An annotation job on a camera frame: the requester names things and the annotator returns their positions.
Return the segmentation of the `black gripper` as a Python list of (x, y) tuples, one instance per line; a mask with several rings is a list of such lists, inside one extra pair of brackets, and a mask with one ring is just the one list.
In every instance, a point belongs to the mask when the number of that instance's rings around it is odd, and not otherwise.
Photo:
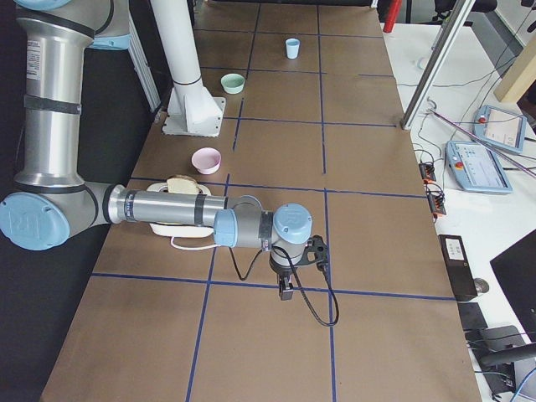
[(291, 282), (291, 264), (280, 250), (272, 249), (269, 259), (271, 269), (278, 275), (279, 298), (290, 301), (293, 297), (294, 286)]

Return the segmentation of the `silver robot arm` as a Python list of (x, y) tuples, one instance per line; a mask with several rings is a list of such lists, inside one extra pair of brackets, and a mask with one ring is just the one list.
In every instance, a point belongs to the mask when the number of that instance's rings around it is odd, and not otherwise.
[(1, 203), (1, 230), (26, 250), (47, 250), (99, 224), (122, 221), (210, 227), (214, 245), (268, 252), (281, 299), (299, 284), (312, 249), (312, 217), (300, 204), (264, 210), (252, 197), (129, 190), (77, 172), (84, 52), (126, 49), (126, 1), (20, 1), (28, 36), (24, 167)]

